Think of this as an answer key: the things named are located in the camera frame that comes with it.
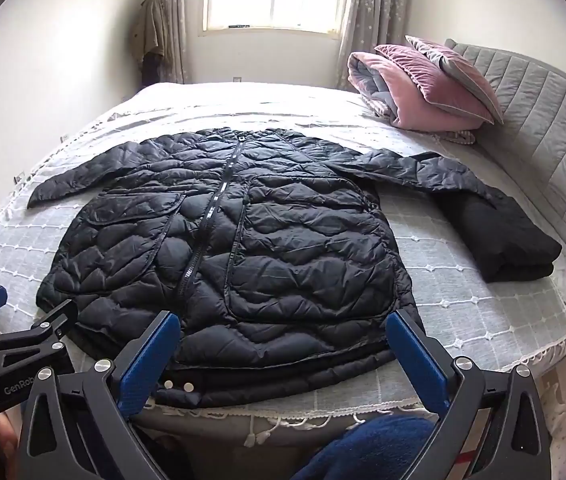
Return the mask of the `left grey curtain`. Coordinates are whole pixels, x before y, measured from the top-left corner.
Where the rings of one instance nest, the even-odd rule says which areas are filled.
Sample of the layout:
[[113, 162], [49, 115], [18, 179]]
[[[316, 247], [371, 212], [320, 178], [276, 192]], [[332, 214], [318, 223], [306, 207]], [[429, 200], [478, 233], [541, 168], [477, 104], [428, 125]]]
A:
[[187, 84], [187, 9], [185, 0], [158, 0], [164, 19], [164, 80]]

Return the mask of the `right grey curtain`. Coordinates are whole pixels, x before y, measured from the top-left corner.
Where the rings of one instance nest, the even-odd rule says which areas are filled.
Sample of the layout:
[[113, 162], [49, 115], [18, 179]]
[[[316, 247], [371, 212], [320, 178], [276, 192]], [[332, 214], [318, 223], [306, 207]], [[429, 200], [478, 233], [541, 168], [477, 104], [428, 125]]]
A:
[[402, 44], [410, 0], [346, 0], [341, 18], [334, 87], [353, 91], [347, 61], [353, 52], [372, 52], [379, 44]]

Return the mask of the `black quilted puffer jacket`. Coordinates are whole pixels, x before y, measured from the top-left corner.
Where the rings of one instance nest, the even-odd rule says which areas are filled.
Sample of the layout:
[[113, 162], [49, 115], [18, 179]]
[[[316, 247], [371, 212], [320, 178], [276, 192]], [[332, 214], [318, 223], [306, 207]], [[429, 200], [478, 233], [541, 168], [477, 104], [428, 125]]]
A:
[[490, 188], [442, 156], [361, 154], [289, 130], [119, 144], [32, 192], [31, 207], [91, 193], [36, 302], [74, 300], [72, 339], [95, 359], [174, 313], [164, 404], [224, 408], [337, 384], [390, 362], [387, 316], [417, 313], [380, 183]]

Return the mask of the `pink grey folded blanket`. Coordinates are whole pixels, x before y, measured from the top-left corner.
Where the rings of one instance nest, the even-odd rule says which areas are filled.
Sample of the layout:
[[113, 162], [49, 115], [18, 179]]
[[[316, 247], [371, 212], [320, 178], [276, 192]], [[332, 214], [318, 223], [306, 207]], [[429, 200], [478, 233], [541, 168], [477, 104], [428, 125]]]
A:
[[421, 132], [475, 130], [478, 119], [464, 119], [426, 103], [405, 72], [388, 58], [369, 52], [349, 55], [348, 81], [390, 125]]

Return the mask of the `pink velvet pillow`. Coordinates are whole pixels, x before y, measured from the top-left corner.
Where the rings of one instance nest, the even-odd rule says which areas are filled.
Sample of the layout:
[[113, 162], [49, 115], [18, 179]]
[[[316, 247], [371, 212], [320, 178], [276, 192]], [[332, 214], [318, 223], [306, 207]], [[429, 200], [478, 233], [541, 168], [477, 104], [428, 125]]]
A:
[[413, 47], [380, 44], [374, 50], [405, 72], [426, 103], [454, 116], [478, 119], [480, 124], [495, 123], [492, 115], [475, 96]]

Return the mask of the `folded black garment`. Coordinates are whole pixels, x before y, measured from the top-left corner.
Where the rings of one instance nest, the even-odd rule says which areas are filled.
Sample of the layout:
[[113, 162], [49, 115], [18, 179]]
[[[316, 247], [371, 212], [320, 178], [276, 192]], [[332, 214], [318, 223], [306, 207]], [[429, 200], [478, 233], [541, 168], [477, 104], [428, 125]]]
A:
[[442, 191], [431, 200], [456, 230], [486, 283], [546, 278], [562, 246], [528, 218], [518, 202], [498, 188], [486, 197]]

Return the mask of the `grey quilted headboard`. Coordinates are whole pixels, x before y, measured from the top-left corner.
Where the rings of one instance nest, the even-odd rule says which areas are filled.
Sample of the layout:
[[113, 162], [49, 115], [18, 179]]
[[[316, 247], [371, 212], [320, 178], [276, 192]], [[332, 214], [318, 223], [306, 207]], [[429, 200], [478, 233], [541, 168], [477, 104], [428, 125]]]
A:
[[518, 185], [566, 245], [566, 73], [527, 55], [460, 44], [495, 90], [504, 122], [478, 136], [481, 149]]

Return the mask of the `dark blue fuzzy clothing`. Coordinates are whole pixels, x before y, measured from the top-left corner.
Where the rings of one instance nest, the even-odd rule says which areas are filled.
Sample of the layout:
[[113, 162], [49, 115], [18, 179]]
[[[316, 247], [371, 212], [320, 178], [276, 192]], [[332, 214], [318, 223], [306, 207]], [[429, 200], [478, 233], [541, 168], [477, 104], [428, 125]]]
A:
[[326, 445], [293, 479], [400, 479], [433, 429], [432, 422], [417, 416], [371, 419]]

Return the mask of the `hanging beige coat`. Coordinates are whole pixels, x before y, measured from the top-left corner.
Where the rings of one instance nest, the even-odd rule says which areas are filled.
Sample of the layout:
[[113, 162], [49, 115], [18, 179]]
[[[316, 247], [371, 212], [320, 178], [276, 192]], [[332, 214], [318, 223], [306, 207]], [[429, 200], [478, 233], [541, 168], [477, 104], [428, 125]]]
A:
[[143, 87], [161, 81], [161, 66], [166, 59], [166, 32], [159, 0], [141, 3], [131, 30], [130, 52], [138, 64]]

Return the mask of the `grey curtain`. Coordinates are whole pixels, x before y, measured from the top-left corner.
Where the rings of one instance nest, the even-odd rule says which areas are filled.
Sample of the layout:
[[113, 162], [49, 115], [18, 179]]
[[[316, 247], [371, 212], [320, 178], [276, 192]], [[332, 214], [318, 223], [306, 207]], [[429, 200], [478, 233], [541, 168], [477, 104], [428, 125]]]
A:
[[187, 84], [187, 9], [185, 0], [158, 0], [164, 19], [164, 80]]
[[347, 61], [353, 52], [372, 52], [379, 44], [402, 44], [410, 0], [346, 0], [341, 18], [334, 87], [353, 91]]

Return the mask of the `grey pink pillow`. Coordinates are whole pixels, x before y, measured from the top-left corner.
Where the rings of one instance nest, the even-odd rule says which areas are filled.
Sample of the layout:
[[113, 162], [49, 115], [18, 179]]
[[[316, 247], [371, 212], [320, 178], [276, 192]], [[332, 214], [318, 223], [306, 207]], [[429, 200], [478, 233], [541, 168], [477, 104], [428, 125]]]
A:
[[457, 81], [472, 96], [475, 96], [498, 125], [504, 123], [504, 115], [502, 115], [495, 90], [472, 63], [442, 44], [435, 44], [435, 42], [409, 35], [405, 36], [405, 40], [411, 47], [437, 65], [448, 77]]

